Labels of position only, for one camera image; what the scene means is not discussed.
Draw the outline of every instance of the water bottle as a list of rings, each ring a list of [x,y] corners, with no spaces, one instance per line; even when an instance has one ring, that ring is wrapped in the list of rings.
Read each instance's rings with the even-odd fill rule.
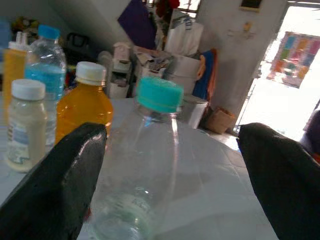
[[[45,108],[47,124],[45,129],[45,148],[48,152],[55,143],[57,125],[57,103],[64,91],[66,76],[66,57],[58,45],[58,29],[39,25],[39,39],[30,45],[26,55],[24,76],[45,84]]]
[[[183,88],[145,77],[137,106],[111,133],[91,202],[97,240],[149,240],[171,200],[178,160],[176,112]]]

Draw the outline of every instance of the brown box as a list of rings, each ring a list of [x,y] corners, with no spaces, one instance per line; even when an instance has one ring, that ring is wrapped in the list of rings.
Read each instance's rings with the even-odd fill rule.
[[[217,134],[223,134],[231,127],[234,119],[234,114],[221,107],[217,107],[206,121],[205,127]]]

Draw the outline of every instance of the wall sign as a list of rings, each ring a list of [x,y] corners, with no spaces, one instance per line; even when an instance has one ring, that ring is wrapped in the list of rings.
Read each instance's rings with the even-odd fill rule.
[[[262,2],[262,0],[242,0],[240,9],[247,10],[247,11],[259,12],[261,2]]]
[[[299,88],[320,48],[320,36],[286,32],[268,79]]]

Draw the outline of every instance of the white tablecloth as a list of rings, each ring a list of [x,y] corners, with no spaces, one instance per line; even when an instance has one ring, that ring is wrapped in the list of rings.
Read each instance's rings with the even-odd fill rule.
[[[132,99],[112,101],[113,128],[133,109]],[[158,240],[277,240],[250,183],[239,152],[179,123],[180,158],[175,194]],[[0,127],[0,151],[6,129]],[[23,178],[0,162],[0,203]],[[83,225],[78,240],[92,239]]]

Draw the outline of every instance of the yellow bottle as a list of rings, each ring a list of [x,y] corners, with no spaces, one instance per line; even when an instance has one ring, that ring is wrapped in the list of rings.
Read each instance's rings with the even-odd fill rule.
[[[106,69],[82,61],[77,64],[75,75],[78,86],[57,105],[55,143],[86,122],[104,124],[110,134],[113,107],[103,92]]]
[[[27,34],[18,32],[16,41],[9,42],[9,48],[3,53],[3,110],[4,121],[8,123],[8,107],[11,102],[11,84],[25,76],[25,60],[29,46]]]

